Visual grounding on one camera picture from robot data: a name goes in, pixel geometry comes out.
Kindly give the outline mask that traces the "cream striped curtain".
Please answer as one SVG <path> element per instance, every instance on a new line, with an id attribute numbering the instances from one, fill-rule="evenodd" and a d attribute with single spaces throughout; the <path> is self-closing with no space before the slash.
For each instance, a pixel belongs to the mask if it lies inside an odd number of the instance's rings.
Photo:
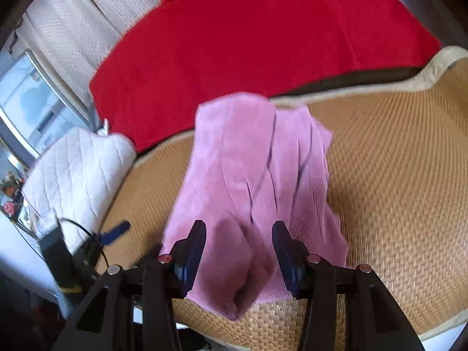
<path id="1" fill-rule="evenodd" d="M 90 80 L 121 37 L 161 0 L 34 0 L 16 30 L 21 42 L 80 113 Z"/>

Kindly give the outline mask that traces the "tan woven bed mat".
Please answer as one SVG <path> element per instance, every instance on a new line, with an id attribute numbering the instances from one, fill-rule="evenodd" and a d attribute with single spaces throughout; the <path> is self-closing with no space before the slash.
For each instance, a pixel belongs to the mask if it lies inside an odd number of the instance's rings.
<path id="1" fill-rule="evenodd" d="M 431 338 L 467 321 L 467 50 L 441 49 L 416 76 L 273 99 L 307 105 L 334 134 L 328 203 L 341 219 L 347 263 L 370 264 L 414 330 Z M 131 168 L 102 229 L 132 227 L 105 250 L 132 267 L 162 236 L 186 172 L 193 131 Z M 228 346 L 296 350 L 305 303 L 255 304 L 236 322 L 188 300 L 176 319 Z"/>

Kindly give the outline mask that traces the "red blanket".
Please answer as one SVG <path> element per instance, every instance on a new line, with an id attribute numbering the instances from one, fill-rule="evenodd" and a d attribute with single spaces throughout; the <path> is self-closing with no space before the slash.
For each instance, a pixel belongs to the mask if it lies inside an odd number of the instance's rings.
<path id="1" fill-rule="evenodd" d="M 124 35 L 90 92 L 100 118 L 145 151 L 214 98 L 420 68 L 439 48 L 399 0 L 167 0 Z"/>

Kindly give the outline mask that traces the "white quilted pillow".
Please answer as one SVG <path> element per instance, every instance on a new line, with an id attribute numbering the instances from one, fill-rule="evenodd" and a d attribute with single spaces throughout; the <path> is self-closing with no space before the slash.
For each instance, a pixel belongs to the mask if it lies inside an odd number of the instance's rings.
<path id="1" fill-rule="evenodd" d="M 125 136 L 74 127 L 36 160 L 21 192 L 38 219 L 54 212 L 67 220 L 62 232 L 74 253 L 88 233 L 100 229 L 135 160 L 134 146 Z"/>

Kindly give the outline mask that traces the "pink corduroy zip jacket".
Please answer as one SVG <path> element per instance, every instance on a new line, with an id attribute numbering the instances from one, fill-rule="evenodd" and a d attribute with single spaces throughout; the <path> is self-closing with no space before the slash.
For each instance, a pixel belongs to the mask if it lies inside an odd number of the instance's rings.
<path id="1" fill-rule="evenodd" d="M 346 264 L 348 244 L 327 202 L 331 143 L 305 106 L 280 109 L 238 93 L 198 107 L 190 164 L 163 237 L 169 250 L 195 221 L 205 223 L 192 301 L 234 321 L 255 303 L 287 299 L 272 242 L 278 221 L 308 251 Z"/>

